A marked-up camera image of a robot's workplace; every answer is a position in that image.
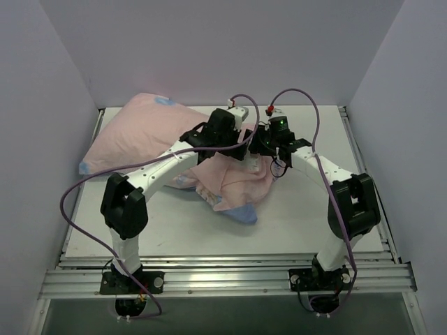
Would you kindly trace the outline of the blue and pink printed pillowcase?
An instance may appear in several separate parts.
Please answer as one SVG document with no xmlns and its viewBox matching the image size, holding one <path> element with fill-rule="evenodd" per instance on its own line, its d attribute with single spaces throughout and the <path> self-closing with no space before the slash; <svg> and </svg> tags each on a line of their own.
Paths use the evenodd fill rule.
<svg viewBox="0 0 447 335">
<path fill-rule="evenodd" d="M 183 133 L 207 120 L 206 114 L 164 96 L 138 94 L 99 133 L 97 172 L 156 158 Z M 182 172 L 168 185 L 193 190 L 214 211 L 252 224 L 258 220 L 256 203 L 268 194 L 274 181 L 271 163 L 272 159 L 265 156 L 250 155 L 238 161 L 215 154 Z"/>
</svg>

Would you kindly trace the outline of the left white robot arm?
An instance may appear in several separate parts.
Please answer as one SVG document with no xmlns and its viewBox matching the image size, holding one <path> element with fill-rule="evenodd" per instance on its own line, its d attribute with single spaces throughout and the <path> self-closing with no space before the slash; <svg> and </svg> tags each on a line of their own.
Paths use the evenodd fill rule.
<svg viewBox="0 0 447 335">
<path fill-rule="evenodd" d="M 149 221 L 148 200 L 174 177 L 215 153 L 243 160 L 253 135 L 251 130 L 242 130 L 248 114 L 246 107 L 217 108 L 206 122 L 182 134 L 153 163 L 125 175 L 109 176 L 100 212 L 112 236 L 115 283 L 124 292 L 134 292 L 140 287 L 138 237 Z"/>
</svg>

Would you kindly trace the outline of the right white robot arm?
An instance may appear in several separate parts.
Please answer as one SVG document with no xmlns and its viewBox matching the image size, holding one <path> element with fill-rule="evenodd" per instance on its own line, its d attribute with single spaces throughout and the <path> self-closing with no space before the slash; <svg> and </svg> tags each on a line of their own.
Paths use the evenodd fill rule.
<svg viewBox="0 0 447 335">
<path fill-rule="evenodd" d="M 351 258 L 353 247 L 381 222 L 373 179 L 317 154 L 311 142 L 295 137 L 287 117 L 278 114 L 258 127 L 249 151 L 281 161 L 284 170 L 301 172 L 327 192 L 330 235 L 314 257 L 310 279 L 318 288 L 328 287 L 335 271 Z"/>
</svg>

